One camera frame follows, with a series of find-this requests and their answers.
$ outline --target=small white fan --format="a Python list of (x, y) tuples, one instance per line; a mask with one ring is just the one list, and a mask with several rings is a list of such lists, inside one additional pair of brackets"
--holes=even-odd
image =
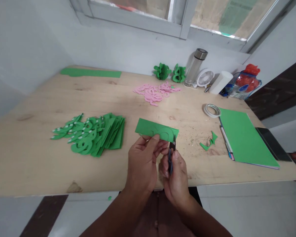
[(209, 68), (203, 68), (198, 72), (196, 84), (200, 87), (207, 87), (210, 81), (214, 78), (214, 73)]

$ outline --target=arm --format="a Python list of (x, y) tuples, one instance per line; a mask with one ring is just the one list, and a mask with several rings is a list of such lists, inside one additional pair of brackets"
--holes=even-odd
[(128, 152), (127, 181), (123, 191), (106, 211), (80, 237), (129, 236), (154, 190), (157, 181), (156, 159), (167, 141), (142, 136)]
[(124, 189), (80, 237), (129, 236), (149, 196)]
[(159, 173), (163, 176), (164, 191), (178, 211), (181, 221), (196, 236), (232, 237), (228, 230), (207, 213), (189, 194), (186, 163), (180, 153), (175, 151), (171, 156), (173, 172), (170, 177), (166, 151), (162, 151), (162, 153), (164, 156), (159, 163)]

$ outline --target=brown shirt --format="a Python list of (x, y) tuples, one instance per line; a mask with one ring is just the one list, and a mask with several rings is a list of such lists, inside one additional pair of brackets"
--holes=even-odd
[(153, 192), (138, 219), (133, 237), (195, 237), (179, 217), (164, 191)]

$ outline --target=pink foam cutout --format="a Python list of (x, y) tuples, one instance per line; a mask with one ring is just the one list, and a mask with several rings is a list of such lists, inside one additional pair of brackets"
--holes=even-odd
[(152, 86), (149, 84), (144, 84), (133, 90), (137, 94), (144, 95), (145, 101), (149, 102), (151, 105), (158, 106), (154, 102), (160, 102), (163, 98), (170, 96), (170, 93), (181, 91), (181, 88), (171, 88), (169, 82), (163, 83), (160, 86)]

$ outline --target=tape roll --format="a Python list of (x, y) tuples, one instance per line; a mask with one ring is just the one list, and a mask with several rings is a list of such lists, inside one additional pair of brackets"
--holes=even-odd
[[(211, 107), (213, 108), (213, 110), (215, 110), (215, 114), (212, 114), (209, 110), (208, 110), (208, 107)], [(220, 109), (216, 106), (216, 105), (213, 105), (213, 104), (206, 104), (204, 106), (204, 113), (207, 114), (209, 117), (211, 118), (218, 118), (220, 115), (221, 115), (221, 111)]]

